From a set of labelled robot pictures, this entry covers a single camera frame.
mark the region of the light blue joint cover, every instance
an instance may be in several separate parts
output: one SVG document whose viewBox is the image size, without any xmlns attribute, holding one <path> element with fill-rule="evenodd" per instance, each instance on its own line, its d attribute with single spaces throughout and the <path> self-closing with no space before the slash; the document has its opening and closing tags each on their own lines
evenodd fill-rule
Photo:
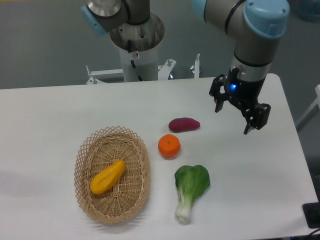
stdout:
<svg viewBox="0 0 320 240">
<path fill-rule="evenodd" d="M 81 12 L 86 22 L 97 35 L 102 36 L 107 33 L 86 6 L 81 7 Z"/>
<path fill-rule="evenodd" d="M 247 0 L 243 9 L 251 30 L 266 39 L 278 39 L 285 33 L 289 13 L 287 0 Z"/>
<path fill-rule="evenodd" d="M 192 0 L 191 6 L 195 14 L 201 18 L 203 21 L 205 20 L 205 8 L 206 8 L 207 0 Z"/>
</svg>

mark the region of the purple sweet potato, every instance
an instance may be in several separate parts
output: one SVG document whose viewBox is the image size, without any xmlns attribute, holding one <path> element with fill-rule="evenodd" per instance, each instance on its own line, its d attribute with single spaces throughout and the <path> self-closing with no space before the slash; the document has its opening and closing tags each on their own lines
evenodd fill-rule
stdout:
<svg viewBox="0 0 320 240">
<path fill-rule="evenodd" d="M 169 123 L 169 129 L 175 133 L 193 131 L 200 128 L 200 122 L 189 117 L 173 119 Z"/>
</svg>

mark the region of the white vegetable stem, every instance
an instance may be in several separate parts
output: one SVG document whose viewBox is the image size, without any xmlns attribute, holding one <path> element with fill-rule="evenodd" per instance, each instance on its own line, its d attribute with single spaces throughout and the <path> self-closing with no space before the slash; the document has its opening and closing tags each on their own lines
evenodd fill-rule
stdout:
<svg viewBox="0 0 320 240">
<path fill-rule="evenodd" d="M 174 215 L 176 218 L 184 224 L 190 222 L 192 203 L 190 199 L 185 198 L 182 187 L 179 188 L 179 203 L 175 209 Z"/>
</svg>

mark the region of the wicker basket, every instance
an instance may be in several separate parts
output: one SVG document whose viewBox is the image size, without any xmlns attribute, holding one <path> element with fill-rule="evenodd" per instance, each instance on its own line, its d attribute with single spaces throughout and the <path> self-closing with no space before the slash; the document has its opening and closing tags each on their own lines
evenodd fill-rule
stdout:
<svg viewBox="0 0 320 240">
<path fill-rule="evenodd" d="M 123 159 L 125 171 L 110 190 L 94 194 L 90 182 L 100 171 Z M 83 211 L 101 223 L 119 223 L 136 214 L 146 203 L 150 189 L 150 162 L 141 138 L 120 126 L 96 131 L 78 152 L 74 186 Z"/>
</svg>

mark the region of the green leaf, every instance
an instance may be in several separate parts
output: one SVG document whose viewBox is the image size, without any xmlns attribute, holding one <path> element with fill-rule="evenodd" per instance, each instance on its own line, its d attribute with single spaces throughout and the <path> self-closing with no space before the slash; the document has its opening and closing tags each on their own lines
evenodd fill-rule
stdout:
<svg viewBox="0 0 320 240">
<path fill-rule="evenodd" d="M 210 186 L 208 170 L 202 165 L 184 166 L 176 174 L 175 185 L 182 187 L 183 196 L 186 199 L 190 199 L 192 204 Z"/>
<path fill-rule="evenodd" d="M 190 169 L 192 169 L 192 166 L 182 166 L 180 167 L 174 174 L 174 178 L 175 178 L 175 186 L 177 189 L 179 189 L 179 185 L 180 185 L 180 180 L 183 179 L 183 175 L 189 171 Z"/>
</svg>

